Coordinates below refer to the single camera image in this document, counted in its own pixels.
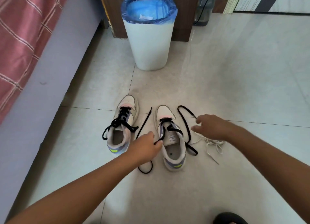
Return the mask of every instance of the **trash bag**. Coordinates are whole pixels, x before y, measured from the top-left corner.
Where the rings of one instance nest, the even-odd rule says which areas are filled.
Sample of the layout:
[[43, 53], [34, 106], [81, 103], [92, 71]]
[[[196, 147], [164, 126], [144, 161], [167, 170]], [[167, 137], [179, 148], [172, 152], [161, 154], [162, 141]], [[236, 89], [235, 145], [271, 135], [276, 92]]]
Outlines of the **trash bag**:
[[133, 24], [173, 23], [178, 9], [173, 0], [124, 0], [122, 18]]

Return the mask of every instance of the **sneaker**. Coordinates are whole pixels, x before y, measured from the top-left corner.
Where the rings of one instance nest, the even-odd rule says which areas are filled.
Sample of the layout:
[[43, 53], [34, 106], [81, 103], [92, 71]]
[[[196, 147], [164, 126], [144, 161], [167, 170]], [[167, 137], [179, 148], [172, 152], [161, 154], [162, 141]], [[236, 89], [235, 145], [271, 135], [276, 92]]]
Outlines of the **sneaker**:
[[183, 133], [176, 123], [176, 117], [165, 105], [157, 108], [154, 123], [163, 141], [162, 154], [164, 163], [170, 171], [180, 171], [185, 164], [186, 146]]
[[138, 114], [138, 101], [131, 95], [125, 96], [117, 106], [111, 125], [102, 134], [102, 139], [107, 140], [107, 146], [115, 156], [127, 151], [130, 134], [138, 129], [138, 127], [133, 127]]

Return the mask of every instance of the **white tiled floor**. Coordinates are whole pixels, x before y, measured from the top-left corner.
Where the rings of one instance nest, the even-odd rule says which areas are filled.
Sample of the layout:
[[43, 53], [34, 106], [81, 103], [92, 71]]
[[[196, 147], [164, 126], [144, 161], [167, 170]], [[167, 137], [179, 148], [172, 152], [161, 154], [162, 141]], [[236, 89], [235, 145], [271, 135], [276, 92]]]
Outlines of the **white tiled floor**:
[[[151, 106], [166, 104], [178, 115], [182, 104], [196, 115], [233, 120], [310, 164], [309, 25], [304, 16], [212, 14], [206, 27], [193, 28], [190, 42], [171, 43], [167, 65], [156, 72], [134, 66], [127, 40], [97, 33], [100, 41], [92, 42], [71, 83], [16, 212], [112, 159], [101, 135], [128, 93], [139, 100], [137, 125]], [[152, 120], [143, 132], [150, 130]], [[210, 148], [220, 165], [203, 142], [195, 148], [199, 155], [188, 156], [182, 172], [167, 171], [161, 154], [150, 174], [133, 171], [86, 223], [210, 223], [222, 211], [249, 223], [304, 223], [233, 146], [225, 144], [223, 155]]]

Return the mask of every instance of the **shoe label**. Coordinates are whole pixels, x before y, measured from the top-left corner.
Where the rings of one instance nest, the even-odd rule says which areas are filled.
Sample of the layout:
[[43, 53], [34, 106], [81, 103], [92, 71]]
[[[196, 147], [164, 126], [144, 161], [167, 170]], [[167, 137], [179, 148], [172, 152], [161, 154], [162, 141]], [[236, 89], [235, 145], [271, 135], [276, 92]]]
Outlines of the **shoe label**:
[[172, 141], [175, 141], [176, 140], [176, 136], [174, 135], [170, 135], [169, 136], [169, 140], [172, 142]]

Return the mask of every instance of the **wooden cabinet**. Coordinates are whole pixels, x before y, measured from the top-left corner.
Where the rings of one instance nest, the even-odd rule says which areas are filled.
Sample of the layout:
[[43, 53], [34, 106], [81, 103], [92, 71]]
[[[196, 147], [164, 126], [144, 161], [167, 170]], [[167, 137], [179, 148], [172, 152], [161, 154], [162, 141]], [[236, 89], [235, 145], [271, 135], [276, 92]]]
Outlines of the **wooden cabinet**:
[[[123, 0], [102, 0], [107, 16], [118, 38], [127, 38], [125, 26], [121, 16]], [[174, 0], [178, 8], [172, 33], [173, 41], [188, 42], [192, 30], [198, 0]]]

